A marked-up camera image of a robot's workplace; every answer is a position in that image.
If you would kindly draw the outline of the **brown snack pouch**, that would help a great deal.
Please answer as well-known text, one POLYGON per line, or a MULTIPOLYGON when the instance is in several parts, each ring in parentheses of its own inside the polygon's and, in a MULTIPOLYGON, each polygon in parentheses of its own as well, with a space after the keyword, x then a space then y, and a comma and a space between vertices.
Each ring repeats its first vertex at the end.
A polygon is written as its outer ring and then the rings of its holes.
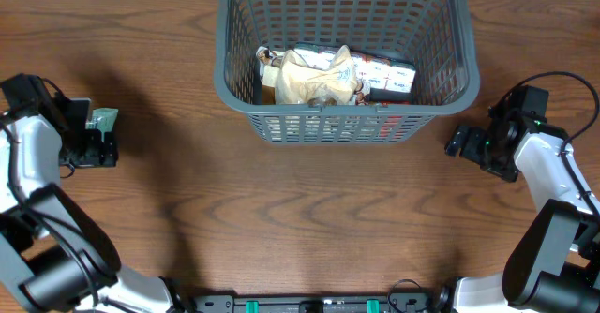
POLYGON ((261 46, 256 51, 256 57, 259 62, 265 66, 281 67, 285 52, 283 51, 272 51, 268 47, 261 46))
POLYGON ((350 77, 347 68, 323 71, 300 67, 300 77, 286 77, 279 67, 265 66, 261 70, 263 105, 361 105, 369 87, 356 78, 350 77))

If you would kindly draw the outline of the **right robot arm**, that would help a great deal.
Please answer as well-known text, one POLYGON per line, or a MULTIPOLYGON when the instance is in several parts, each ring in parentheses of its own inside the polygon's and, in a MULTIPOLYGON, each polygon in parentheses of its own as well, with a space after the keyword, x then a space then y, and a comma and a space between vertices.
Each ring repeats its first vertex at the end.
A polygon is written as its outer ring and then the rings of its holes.
POLYGON ((599 200, 547 105, 548 91, 520 86, 490 109, 488 128, 459 125, 445 145, 504 181, 523 177, 537 210, 502 272, 457 282, 450 312, 599 309, 599 200))

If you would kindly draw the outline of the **beige paper bag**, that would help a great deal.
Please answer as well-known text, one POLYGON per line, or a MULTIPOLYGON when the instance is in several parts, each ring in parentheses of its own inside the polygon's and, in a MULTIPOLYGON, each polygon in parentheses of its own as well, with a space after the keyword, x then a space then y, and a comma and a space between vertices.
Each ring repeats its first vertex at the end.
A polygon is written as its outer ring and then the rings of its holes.
POLYGON ((295 50, 284 53, 275 83, 277 104, 337 105, 350 102, 359 85, 355 65, 347 46, 342 46, 326 69, 317 69, 295 50))

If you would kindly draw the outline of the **mint toilet tissue wipes pack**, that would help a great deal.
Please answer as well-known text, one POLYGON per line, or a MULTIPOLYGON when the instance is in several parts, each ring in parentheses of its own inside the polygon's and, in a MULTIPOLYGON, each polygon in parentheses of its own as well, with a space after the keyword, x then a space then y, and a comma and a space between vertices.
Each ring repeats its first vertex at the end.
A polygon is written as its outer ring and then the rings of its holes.
POLYGON ((112 132, 118 116, 114 108, 98 108, 92 110, 91 119, 86 122, 87 129, 96 129, 102 133, 112 132))

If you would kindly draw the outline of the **orange pasta packet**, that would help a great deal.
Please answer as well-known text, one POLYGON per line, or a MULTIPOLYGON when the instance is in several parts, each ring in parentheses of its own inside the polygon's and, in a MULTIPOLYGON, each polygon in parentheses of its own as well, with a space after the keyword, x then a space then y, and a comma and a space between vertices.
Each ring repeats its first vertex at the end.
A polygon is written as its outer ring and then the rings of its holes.
POLYGON ((264 121, 274 141, 365 142, 386 139, 399 125, 401 116, 266 116, 264 121))

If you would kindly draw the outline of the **Kleenex tissue multipack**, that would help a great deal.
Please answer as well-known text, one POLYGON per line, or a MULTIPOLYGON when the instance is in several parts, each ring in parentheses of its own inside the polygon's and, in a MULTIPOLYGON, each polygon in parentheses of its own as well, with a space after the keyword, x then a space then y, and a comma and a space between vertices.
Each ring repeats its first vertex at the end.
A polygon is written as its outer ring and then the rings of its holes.
MULTIPOLYGON (((317 69, 326 69, 333 64, 339 48, 298 43, 294 50, 317 69)), ((410 93, 416 76, 414 65, 398 60, 350 51, 355 74, 359 81, 368 82, 371 88, 400 93, 410 93)))

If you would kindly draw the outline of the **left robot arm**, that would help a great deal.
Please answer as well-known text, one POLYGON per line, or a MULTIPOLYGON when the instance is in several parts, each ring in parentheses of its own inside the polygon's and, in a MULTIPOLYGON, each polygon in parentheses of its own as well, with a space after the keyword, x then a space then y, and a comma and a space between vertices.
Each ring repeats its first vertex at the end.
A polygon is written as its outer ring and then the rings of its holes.
POLYGON ((28 312, 185 312, 173 283, 124 266, 108 235, 62 189, 62 168, 118 160, 118 111, 92 110, 52 81, 2 81, 1 283, 28 312))

